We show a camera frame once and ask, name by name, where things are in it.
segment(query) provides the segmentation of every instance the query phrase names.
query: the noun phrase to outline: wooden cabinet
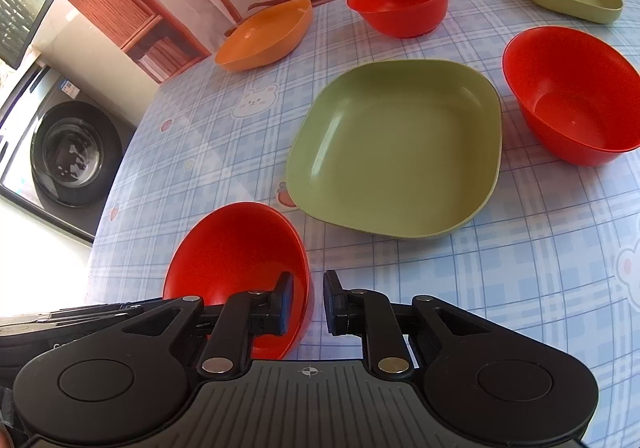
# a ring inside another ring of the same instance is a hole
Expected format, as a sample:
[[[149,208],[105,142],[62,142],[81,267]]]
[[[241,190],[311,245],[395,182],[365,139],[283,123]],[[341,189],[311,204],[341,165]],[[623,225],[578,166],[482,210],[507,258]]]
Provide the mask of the wooden cabinet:
[[[156,82],[209,56],[158,0],[69,0]]]

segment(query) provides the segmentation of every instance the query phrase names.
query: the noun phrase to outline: red bowl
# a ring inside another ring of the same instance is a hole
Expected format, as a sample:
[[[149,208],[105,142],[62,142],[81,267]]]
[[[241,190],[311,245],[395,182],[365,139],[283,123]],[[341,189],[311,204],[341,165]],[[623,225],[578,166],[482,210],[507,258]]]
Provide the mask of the red bowl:
[[[434,30],[447,13],[449,0],[347,0],[381,34],[417,37]]]
[[[593,167],[640,146],[640,76],[609,44],[532,28],[510,41],[502,68],[527,125],[561,159]]]
[[[254,358],[279,360],[308,327],[313,285],[302,241],[277,210],[239,202],[207,215],[175,252],[162,297],[199,295],[206,305],[225,303],[234,293],[273,289],[283,271],[293,274],[289,328],[283,336],[256,338],[252,351]]]

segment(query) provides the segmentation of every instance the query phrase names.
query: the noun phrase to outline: bear cartoon print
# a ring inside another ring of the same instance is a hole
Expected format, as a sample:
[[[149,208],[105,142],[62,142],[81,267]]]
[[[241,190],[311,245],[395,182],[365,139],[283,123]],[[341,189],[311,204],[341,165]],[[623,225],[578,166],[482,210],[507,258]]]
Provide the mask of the bear cartoon print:
[[[242,93],[231,115],[234,118],[248,118],[269,109],[278,98],[278,86],[268,85],[262,89],[249,89]]]
[[[616,264],[618,279],[626,286],[629,303],[640,311],[640,239],[633,247],[620,251]]]
[[[278,189],[276,190],[276,200],[287,208],[297,208],[298,205],[293,201],[287,190],[287,182],[280,181]]]

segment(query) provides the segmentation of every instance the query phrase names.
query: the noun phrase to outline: table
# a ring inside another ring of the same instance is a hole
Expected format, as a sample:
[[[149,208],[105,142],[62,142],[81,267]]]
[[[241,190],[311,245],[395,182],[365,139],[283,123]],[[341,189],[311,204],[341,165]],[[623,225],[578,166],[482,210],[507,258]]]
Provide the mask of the table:
[[[314,9],[302,43],[277,64],[243,73],[212,59],[197,64],[161,86],[129,146],[92,250],[88,302],[158,297],[188,230],[217,207],[257,200],[283,211],[300,233],[316,295],[322,272],[336,269],[344,287],[402,303],[428,293],[568,351],[600,387],[584,440],[637,447],[640,154],[599,168],[559,161],[531,135],[500,64],[514,35],[544,24],[588,31],[640,64],[640,0],[624,1],[620,20],[599,26],[527,0],[450,0],[434,32],[396,40],[335,0]],[[355,66],[404,58],[464,62],[498,89],[504,150],[486,207],[451,235],[405,241],[282,206],[287,153],[320,89]],[[358,338],[328,334],[321,306],[317,297],[291,357],[359,357]]]

